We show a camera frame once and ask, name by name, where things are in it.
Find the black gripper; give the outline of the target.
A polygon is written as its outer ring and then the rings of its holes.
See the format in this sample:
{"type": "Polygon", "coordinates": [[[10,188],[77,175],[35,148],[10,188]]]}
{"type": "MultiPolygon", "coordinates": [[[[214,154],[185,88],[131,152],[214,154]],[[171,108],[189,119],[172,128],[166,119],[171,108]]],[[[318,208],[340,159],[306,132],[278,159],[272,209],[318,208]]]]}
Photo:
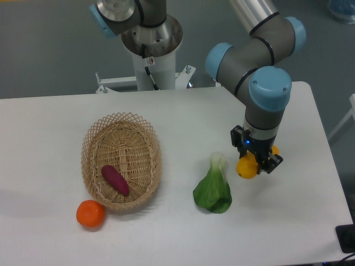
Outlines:
{"type": "Polygon", "coordinates": [[[270,174],[282,162],[283,158],[278,154],[271,154],[272,146],[276,136],[272,138],[259,140],[251,137],[249,130],[243,130],[240,125],[236,125],[231,131],[231,143],[237,148],[239,158],[244,157],[249,151],[255,157],[258,165],[257,174],[265,172],[270,174]]]}

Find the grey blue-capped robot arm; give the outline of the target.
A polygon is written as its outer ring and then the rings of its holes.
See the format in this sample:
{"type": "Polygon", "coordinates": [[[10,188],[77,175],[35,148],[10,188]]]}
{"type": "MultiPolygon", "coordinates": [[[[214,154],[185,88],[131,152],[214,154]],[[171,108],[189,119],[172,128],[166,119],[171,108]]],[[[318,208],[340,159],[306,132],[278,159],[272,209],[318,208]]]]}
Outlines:
{"type": "MultiPolygon", "coordinates": [[[[272,153],[272,145],[292,88],[288,73],[275,65],[305,44],[306,30],[298,19],[282,17],[272,1],[231,5],[250,41],[242,48],[217,44],[205,69],[246,108],[243,124],[231,130],[232,145],[241,157],[254,155],[257,172],[270,173],[283,160],[272,153]]],[[[182,27],[168,15],[165,1],[95,1],[89,10],[102,33],[120,36],[132,54],[139,90],[176,88],[175,52],[182,27]]]]}

